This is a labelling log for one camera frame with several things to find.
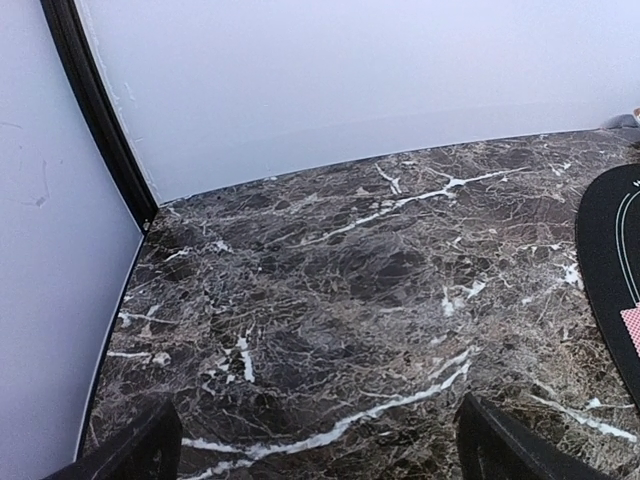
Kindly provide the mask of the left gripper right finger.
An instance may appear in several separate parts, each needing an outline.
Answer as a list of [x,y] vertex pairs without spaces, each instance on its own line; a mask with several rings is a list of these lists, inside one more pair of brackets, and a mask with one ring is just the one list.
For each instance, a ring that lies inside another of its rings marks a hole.
[[484,398],[468,393],[456,412],[465,479],[606,479]]

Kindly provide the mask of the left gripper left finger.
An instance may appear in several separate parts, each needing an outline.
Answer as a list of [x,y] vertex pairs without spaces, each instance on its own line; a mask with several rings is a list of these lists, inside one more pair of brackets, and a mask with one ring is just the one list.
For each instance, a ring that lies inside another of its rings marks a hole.
[[45,479],[175,479],[181,439],[173,403],[158,400],[90,455]]

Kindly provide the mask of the single red-backed playing card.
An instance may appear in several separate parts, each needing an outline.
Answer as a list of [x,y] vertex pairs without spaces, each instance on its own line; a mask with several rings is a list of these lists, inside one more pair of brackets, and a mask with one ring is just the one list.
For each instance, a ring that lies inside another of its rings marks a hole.
[[635,352],[640,357],[640,304],[620,311],[620,316],[629,334]]

